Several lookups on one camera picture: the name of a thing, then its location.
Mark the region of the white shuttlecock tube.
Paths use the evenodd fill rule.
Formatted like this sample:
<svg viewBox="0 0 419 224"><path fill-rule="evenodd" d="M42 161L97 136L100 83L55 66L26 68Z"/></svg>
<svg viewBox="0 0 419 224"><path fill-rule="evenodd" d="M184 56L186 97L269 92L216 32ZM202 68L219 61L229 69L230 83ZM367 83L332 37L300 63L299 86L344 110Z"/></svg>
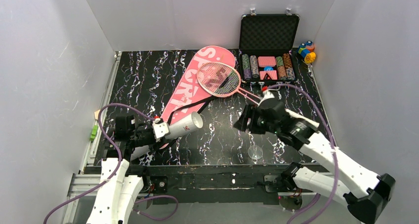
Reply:
<svg viewBox="0 0 419 224"><path fill-rule="evenodd" d="M165 139L171 140L183 137L203 127L203 119L197 112L192 112L186 117L180 119L172 125L168 126L168 135Z"/></svg>

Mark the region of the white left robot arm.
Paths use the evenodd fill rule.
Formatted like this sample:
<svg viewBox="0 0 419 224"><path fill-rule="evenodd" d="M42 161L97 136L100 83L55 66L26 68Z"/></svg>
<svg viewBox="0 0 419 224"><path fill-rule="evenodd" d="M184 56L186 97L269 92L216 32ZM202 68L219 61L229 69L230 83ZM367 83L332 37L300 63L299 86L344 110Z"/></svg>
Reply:
<svg viewBox="0 0 419 224"><path fill-rule="evenodd" d="M127 175L130 165L131 149L121 140L115 140L120 148L122 159L120 166L118 157L108 156L102 161L100 182L96 199L88 217L87 224L126 224L133 210L140 191L144 188L144 180L138 175Z"/></svg>

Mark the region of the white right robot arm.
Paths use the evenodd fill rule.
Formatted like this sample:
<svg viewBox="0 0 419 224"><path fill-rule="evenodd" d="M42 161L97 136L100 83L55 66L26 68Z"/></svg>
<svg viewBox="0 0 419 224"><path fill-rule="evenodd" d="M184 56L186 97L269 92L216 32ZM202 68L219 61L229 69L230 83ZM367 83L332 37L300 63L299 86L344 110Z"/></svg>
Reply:
<svg viewBox="0 0 419 224"><path fill-rule="evenodd" d="M396 180L379 175L331 145L318 129L319 124L285 108L273 98L260 105L246 105L234 128L252 134L275 134L284 144L311 157L334 177L324 176L293 162L283 172L281 183L289 189L302 188L347 207L364 224L374 224L391 200Z"/></svg>

